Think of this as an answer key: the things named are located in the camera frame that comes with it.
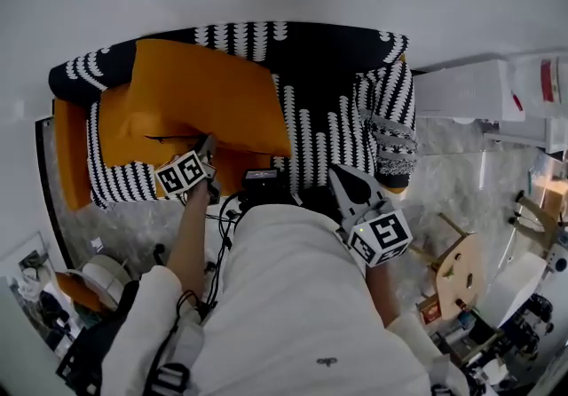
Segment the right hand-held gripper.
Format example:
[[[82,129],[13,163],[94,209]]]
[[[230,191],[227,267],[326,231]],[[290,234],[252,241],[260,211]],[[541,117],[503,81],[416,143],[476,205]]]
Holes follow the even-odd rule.
[[[332,165],[328,186],[343,217],[335,235],[358,268],[374,268],[405,253],[413,240],[409,225],[403,211],[383,198],[373,176]]]

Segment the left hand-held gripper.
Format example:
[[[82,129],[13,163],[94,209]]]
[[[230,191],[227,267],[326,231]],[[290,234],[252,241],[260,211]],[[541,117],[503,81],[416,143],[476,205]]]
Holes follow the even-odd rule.
[[[211,134],[202,135],[197,142],[197,152],[192,150],[162,165],[154,174],[163,192],[186,203],[192,189],[206,181],[209,202],[218,203],[220,184],[217,169],[211,165],[216,149],[217,138]]]

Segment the person's right forearm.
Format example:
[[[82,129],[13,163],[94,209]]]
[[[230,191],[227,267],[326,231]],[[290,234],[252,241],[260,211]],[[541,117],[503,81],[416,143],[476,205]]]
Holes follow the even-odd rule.
[[[390,265],[383,263],[372,268],[368,267],[366,284],[375,310],[381,317],[384,327],[389,327],[400,316],[399,303],[391,279]]]

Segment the person's left forearm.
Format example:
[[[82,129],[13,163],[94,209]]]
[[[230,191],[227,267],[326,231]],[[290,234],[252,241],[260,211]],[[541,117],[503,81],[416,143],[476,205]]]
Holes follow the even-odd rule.
[[[188,194],[177,237],[167,267],[177,276],[183,291],[191,290],[199,299],[205,284],[205,221],[209,205],[205,180]]]

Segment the person's black trousers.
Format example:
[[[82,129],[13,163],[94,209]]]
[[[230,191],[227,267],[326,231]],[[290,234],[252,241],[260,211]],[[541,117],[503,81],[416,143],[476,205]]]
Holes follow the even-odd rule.
[[[241,218],[254,207],[264,205],[289,205],[322,214],[334,220],[337,224],[343,221],[342,214],[335,197],[325,186],[310,187],[297,194],[291,194],[289,189],[279,182],[257,181],[248,182],[239,191],[236,198],[241,202],[236,213],[219,211],[219,217],[228,219]]]

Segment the black waist device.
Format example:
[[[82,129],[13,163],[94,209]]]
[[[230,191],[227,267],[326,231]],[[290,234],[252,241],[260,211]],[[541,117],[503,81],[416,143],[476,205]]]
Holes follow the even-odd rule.
[[[280,173],[277,169],[246,170],[241,181],[244,190],[260,190],[279,184]]]

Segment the wooden side table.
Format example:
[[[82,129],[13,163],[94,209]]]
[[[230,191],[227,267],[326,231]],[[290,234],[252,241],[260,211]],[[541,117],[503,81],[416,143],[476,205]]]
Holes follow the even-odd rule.
[[[454,244],[439,257],[433,257],[414,245],[411,245],[410,249],[430,269],[434,294],[429,297],[437,296],[439,299],[442,314],[439,320],[451,321],[464,313],[454,301],[460,298],[467,304],[467,311],[471,310],[485,287],[485,277],[477,234],[465,232],[443,212],[439,212],[438,216],[459,235]],[[450,266],[454,267],[454,275],[445,278],[444,273]],[[469,273],[473,273],[474,278],[473,286],[467,289],[466,280]]]

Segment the red box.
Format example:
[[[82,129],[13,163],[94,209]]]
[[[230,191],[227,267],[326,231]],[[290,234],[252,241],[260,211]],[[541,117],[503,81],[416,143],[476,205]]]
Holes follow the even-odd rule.
[[[441,318],[441,308],[437,296],[429,297],[418,304],[417,309],[420,313],[424,325],[429,325],[432,322]]]

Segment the white round roll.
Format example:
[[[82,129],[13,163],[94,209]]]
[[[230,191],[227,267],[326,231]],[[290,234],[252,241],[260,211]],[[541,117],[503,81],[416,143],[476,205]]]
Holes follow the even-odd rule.
[[[125,286],[132,280],[125,265],[126,262],[119,263],[105,254],[97,254],[79,270],[68,270],[67,274],[82,282],[106,308],[114,311]]]

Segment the black-framed board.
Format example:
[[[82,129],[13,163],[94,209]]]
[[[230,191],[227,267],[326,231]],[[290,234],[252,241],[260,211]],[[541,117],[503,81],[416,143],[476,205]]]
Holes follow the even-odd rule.
[[[50,182],[49,182],[47,165],[46,165],[44,134],[43,134],[43,129],[45,125],[48,123],[48,121],[49,118],[43,118],[35,122],[35,148],[36,148],[36,159],[39,171],[39,178],[42,187],[45,208],[47,211],[48,218],[50,220],[51,230],[53,232],[55,242],[57,243],[57,249],[59,250],[59,253],[63,259],[65,268],[75,270],[73,259],[69,253],[69,250],[67,248],[63,234],[59,226],[57,213],[51,195]]]

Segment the wooden stand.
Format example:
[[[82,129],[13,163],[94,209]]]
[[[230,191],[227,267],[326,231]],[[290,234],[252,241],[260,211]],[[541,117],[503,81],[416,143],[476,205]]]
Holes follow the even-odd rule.
[[[556,244],[568,249],[568,222],[559,222],[557,219],[554,219],[538,204],[525,196],[524,190],[518,192],[515,203],[532,213],[541,225],[541,230],[536,230],[521,224],[519,222],[521,214],[516,212],[513,217],[508,218],[508,223],[517,232],[538,243],[545,251],[550,251]]]

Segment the white sink cabinet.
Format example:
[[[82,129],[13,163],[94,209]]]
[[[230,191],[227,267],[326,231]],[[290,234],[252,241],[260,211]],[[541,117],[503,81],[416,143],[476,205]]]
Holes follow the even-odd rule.
[[[487,139],[542,148],[553,154],[568,149],[568,119],[527,116],[522,122],[499,122],[496,130],[484,133]]]

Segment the white box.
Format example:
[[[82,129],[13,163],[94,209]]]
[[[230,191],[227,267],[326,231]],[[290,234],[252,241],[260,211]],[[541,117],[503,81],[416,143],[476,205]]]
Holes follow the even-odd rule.
[[[534,293],[546,267],[546,261],[531,252],[508,265],[477,304],[483,321],[495,329],[504,324]]]

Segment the orange bag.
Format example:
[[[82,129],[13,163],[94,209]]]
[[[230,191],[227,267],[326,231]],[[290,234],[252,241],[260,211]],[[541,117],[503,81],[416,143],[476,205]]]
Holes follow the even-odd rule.
[[[105,306],[99,296],[77,275],[69,273],[55,273],[59,289],[74,303],[92,310],[95,313],[103,313]]]

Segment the dark equipment pile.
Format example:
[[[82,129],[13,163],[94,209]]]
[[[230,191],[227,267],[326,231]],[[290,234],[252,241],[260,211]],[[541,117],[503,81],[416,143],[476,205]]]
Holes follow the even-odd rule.
[[[542,295],[533,294],[501,325],[493,326],[489,316],[478,309],[467,312],[473,326],[466,339],[471,350],[461,358],[459,369],[477,385],[486,383],[496,392],[510,392],[523,386],[523,379],[539,355],[541,334],[555,327],[554,307]]]

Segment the plastic-wrapped white appliance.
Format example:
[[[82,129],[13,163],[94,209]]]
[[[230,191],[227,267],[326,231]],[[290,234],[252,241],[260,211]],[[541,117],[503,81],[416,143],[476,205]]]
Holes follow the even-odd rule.
[[[512,55],[511,87],[527,115],[568,119],[568,49]]]

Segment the black bag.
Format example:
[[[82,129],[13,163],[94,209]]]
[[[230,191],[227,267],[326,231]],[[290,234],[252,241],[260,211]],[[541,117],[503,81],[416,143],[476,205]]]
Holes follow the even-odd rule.
[[[138,281],[124,287],[117,309],[98,324],[83,329],[67,350],[56,374],[76,396],[100,396],[102,362],[138,293]]]

